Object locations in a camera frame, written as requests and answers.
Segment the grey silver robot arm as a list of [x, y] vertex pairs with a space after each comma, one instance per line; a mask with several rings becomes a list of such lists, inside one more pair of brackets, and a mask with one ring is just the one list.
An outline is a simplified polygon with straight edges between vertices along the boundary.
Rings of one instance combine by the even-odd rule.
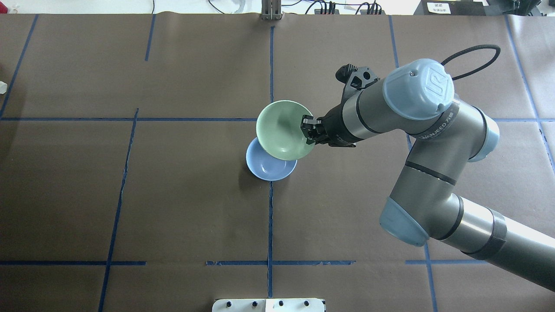
[[497, 146], [497, 123], [461, 100], [452, 77], [432, 59], [419, 59], [384, 79], [368, 67], [345, 65], [339, 105], [325, 116], [303, 115], [307, 144], [355, 147], [402, 130], [415, 142], [380, 216], [381, 227], [422, 247], [433, 238], [476, 260], [554, 290], [554, 239], [453, 192], [467, 163]]

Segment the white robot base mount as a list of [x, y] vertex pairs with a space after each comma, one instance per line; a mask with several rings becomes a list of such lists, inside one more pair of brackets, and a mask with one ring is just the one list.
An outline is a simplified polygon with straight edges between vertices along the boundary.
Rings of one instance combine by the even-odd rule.
[[326, 312], [319, 298], [218, 299], [212, 312]]

